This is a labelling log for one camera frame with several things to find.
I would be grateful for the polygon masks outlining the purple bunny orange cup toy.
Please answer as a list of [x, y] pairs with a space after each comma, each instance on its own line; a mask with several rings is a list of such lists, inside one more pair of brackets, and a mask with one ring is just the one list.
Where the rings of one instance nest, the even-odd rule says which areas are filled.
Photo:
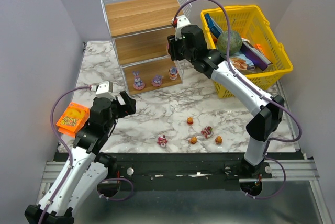
[[170, 67], [169, 69], [169, 78], [171, 80], [176, 80], [178, 77], [178, 69], [175, 66]]

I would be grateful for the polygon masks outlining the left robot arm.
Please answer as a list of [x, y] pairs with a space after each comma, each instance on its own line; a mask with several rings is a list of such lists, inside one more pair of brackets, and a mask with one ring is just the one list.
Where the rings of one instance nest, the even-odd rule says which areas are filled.
[[82, 128], [75, 133], [73, 148], [51, 188], [36, 205], [29, 205], [29, 223], [73, 223], [76, 210], [114, 167], [114, 159], [101, 152], [117, 120], [136, 113], [136, 100], [120, 92], [125, 104], [110, 91], [96, 91]]

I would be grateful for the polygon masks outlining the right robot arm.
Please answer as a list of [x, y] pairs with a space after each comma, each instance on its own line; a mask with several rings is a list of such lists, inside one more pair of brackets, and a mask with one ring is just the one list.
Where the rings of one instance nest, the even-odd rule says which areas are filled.
[[253, 118], [246, 126], [250, 139], [244, 161], [250, 166], [261, 164], [269, 136], [282, 121], [284, 99], [261, 90], [218, 50], [208, 49], [204, 33], [197, 25], [176, 25], [175, 34], [167, 39], [172, 60], [187, 60], [196, 71], [227, 88], [249, 110]]

